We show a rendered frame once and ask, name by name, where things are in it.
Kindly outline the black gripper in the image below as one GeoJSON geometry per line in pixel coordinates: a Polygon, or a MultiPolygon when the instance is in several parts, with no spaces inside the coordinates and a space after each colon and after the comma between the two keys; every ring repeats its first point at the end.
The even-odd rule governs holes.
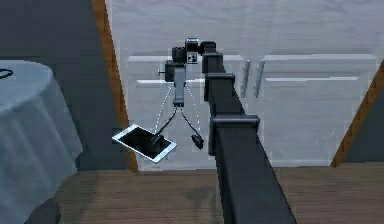
{"type": "MultiPolygon", "coordinates": [[[[173,99],[173,105],[175,106],[172,116],[167,120],[167,122],[157,131],[152,137],[152,145],[155,146],[157,142],[162,138],[161,133],[169,125],[169,123],[174,119],[178,107],[184,106],[184,87],[186,82],[186,49],[184,47],[173,47],[172,48],[172,59],[167,60],[164,65],[164,70],[159,71],[159,74],[163,73],[166,82],[172,82],[175,88],[175,96],[173,99]]],[[[181,115],[188,126],[192,129],[193,134],[191,139],[195,146],[202,150],[204,147],[204,139],[200,133],[195,129],[191,124],[189,119],[185,116],[184,112],[181,112],[181,115]]]]}

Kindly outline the white phone with black screen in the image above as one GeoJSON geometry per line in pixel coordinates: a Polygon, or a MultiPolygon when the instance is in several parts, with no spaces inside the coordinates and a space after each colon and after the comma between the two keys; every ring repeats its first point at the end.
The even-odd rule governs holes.
{"type": "Polygon", "coordinates": [[[162,138],[153,146],[151,139],[154,134],[137,124],[132,124],[116,133],[112,140],[153,163],[159,163],[176,148],[177,144],[161,134],[162,138]]]}

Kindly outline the white room door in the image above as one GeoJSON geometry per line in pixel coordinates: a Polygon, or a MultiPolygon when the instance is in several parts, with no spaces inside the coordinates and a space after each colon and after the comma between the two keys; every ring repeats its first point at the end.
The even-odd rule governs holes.
{"type": "Polygon", "coordinates": [[[209,137],[209,105],[204,101],[201,66],[187,67],[185,106],[173,115],[175,88],[161,71],[171,49],[188,37],[213,40],[224,53],[225,68],[237,75],[244,66],[243,22],[247,0],[108,0],[124,100],[129,121],[149,131],[162,131],[176,143],[155,164],[138,156],[141,171],[211,169],[215,159],[198,149],[191,136],[209,137]]]}
{"type": "Polygon", "coordinates": [[[259,97],[275,167],[327,166],[384,58],[384,0],[277,0],[259,97]]]}

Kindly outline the table with pale blue cloth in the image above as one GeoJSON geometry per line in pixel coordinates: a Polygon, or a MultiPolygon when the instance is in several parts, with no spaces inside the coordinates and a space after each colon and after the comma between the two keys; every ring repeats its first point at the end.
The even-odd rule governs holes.
{"type": "Polygon", "coordinates": [[[51,69],[0,60],[0,224],[24,224],[77,172],[82,152],[67,103],[51,69]]]}

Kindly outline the brown wooden door frame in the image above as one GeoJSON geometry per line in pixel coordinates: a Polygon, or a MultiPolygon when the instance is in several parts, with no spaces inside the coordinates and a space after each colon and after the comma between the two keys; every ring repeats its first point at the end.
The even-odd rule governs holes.
{"type": "MultiPolygon", "coordinates": [[[[92,5],[96,13],[98,28],[103,36],[103,53],[107,69],[111,75],[113,95],[117,106],[118,116],[120,121],[126,124],[131,122],[128,118],[126,102],[124,100],[123,86],[116,56],[115,44],[112,37],[107,1],[108,0],[92,0],[92,5]]],[[[258,116],[260,116],[259,112],[252,101],[256,80],[256,67],[268,50],[268,40],[271,34],[271,14],[276,1],[277,0],[247,0],[245,19],[243,22],[243,28],[241,29],[243,46],[242,53],[245,55],[245,61],[251,61],[246,97],[241,98],[241,101],[247,113],[256,114],[258,116]]],[[[243,68],[241,69],[241,73],[239,75],[235,74],[235,76],[236,88],[240,95],[243,68]]],[[[128,155],[128,161],[131,168],[139,169],[137,162],[138,156],[139,155],[136,154],[128,155]]]]}

